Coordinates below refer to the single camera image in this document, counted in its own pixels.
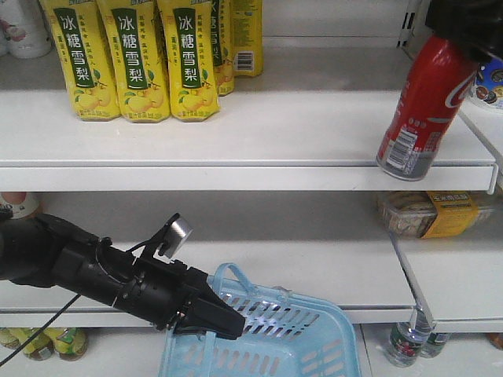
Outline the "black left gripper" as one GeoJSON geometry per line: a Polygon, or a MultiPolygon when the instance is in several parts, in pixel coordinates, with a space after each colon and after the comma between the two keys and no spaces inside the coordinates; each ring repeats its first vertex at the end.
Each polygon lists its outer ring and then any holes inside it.
{"type": "Polygon", "coordinates": [[[240,338],[245,318],[224,302],[202,299],[213,294],[207,274],[199,269],[178,260],[166,264],[139,258],[132,266],[131,278],[119,289],[113,307],[159,329],[177,322],[177,335],[213,332],[221,339],[240,338]]]}

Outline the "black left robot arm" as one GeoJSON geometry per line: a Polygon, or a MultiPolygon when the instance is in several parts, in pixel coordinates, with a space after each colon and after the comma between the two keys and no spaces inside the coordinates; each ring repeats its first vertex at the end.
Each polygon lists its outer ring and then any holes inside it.
{"type": "Polygon", "coordinates": [[[192,232],[174,214],[151,238],[132,250],[113,247],[51,214],[1,225],[1,278],[18,285],[59,286],[179,334],[213,331],[241,337],[245,319],[211,289],[208,274],[172,256],[192,232]]]}

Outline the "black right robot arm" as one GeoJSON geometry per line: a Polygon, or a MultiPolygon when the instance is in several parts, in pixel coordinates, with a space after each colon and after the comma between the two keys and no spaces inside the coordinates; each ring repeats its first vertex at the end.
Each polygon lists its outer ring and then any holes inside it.
{"type": "Polygon", "coordinates": [[[502,58],[502,2],[430,1],[425,25],[480,63],[502,58]]]}

